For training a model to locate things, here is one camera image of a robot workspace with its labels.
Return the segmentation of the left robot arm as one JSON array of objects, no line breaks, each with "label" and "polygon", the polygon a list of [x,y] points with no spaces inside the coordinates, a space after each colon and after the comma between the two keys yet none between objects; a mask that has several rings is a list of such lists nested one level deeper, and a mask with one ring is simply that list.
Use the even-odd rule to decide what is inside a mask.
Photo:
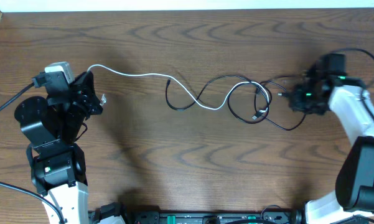
[{"label": "left robot arm", "polygon": [[40,73],[32,81],[46,88],[47,97],[30,97],[14,112],[30,141],[32,183],[50,223],[88,223],[85,156],[76,141],[85,121],[103,112],[93,73],[83,72],[73,82],[62,72]]}]

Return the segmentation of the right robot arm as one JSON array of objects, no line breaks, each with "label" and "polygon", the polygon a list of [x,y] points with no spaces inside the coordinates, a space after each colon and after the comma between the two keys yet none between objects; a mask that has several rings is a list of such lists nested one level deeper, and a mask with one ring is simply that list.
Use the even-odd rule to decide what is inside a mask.
[{"label": "right robot arm", "polygon": [[334,191],[292,212],[290,223],[369,222],[374,216],[374,105],[368,85],[347,75],[344,53],[321,56],[288,93],[293,111],[333,112],[352,146]]}]

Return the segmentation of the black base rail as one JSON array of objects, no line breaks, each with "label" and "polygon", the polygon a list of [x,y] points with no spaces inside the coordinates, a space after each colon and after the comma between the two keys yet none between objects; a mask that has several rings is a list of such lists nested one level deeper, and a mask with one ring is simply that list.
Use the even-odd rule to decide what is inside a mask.
[{"label": "black base rail", "polygon": [[230,223],[238,220],[248,220],[256,223],[266,222],[305,223],[303,214],[298,210],[289,212],[279,206],[268,206],[263,211],[244,213],[205,213],[205,212],[170,212],[156,210],[132,210],[128,212],[122,203],[111,203],[88,212],[90,223],[129,223],[129,224],[207,224]]}]

